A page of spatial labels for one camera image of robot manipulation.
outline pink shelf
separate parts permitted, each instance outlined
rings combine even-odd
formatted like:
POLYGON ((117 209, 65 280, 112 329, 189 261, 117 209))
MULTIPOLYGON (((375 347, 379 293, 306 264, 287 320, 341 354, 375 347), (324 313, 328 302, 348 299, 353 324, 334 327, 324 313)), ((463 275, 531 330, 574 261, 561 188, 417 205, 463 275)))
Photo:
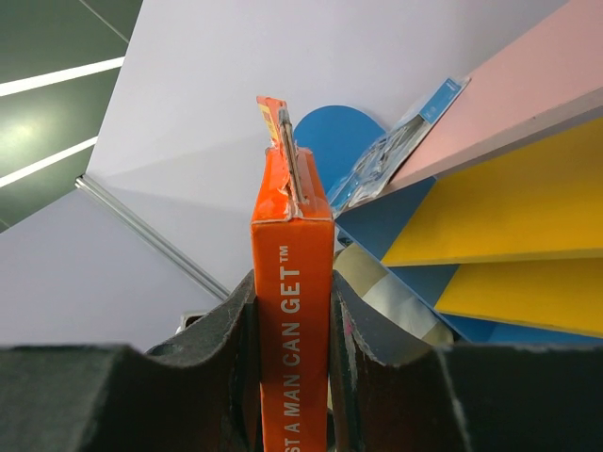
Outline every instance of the pink shelf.
POLYGON ((482 64, 397 190, 603 105, 603 1, 570 0, 482 64))

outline fluorescent light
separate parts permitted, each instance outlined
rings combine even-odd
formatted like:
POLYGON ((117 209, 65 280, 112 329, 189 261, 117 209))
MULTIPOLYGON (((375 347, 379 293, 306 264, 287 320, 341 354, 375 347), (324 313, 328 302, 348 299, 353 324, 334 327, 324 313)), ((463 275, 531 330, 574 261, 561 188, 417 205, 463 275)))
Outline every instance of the fluorescent light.
POLYGON ((8 184, 12 184, 13 182, 18 181, 19 179, 23 179, 25 176, 33 174, 36 171, 42 170, 42 169, 52 165, 53 163, 56 163, 64 158, 74 155, 75 153, 84 151, 87 148, 89 148, 90 146, 94 146, 94 144, 96 144, 97 138, 98 137, 94 137, 91 139, 87 139, 86 141, 82 141, 81 143, 76 144, 75 146, 72 146, 71 148, 66 149, 65 151, 61 151, 60 153, 55 153, 54 155, 51 155, 50 157, 46 157, 46 158, 43 158, 42 160, 39 160, 36 163, 32 163, 28 167, 18 169, 15 172, 12 172, 11 174, 9 174, 7 176, 1 177, 0 178, 0 188, 2 188, 3 186, 7 186, 8 184))
POLYGON ((46 87, 55 83, 64 82, 65 80, 73 80, 74 78, 83 77, 92 73, 101 73, 102 71, 120 68, 122 64, 123 56, 108 59, 107 61, 87 64, 86 66, 56 71, 55 73, 45 73, 43 75, 36 75, 35 77, 3 83, 0 84, 0 97, 27 91, 28 89, 46 87))

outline white panel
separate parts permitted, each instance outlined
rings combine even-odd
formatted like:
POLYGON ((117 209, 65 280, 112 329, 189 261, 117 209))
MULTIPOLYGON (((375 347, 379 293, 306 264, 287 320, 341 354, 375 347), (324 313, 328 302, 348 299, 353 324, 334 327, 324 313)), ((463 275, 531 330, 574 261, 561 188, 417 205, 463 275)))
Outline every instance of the white panel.
POLYGON ((391 125, 563 3, 145 0, 89 175, 233 288, 269 141, 255 95, 391 125))
POLYGON ((0 344, 172 336, 218 302, 104 208, 74 191, 0 234, 0 344))

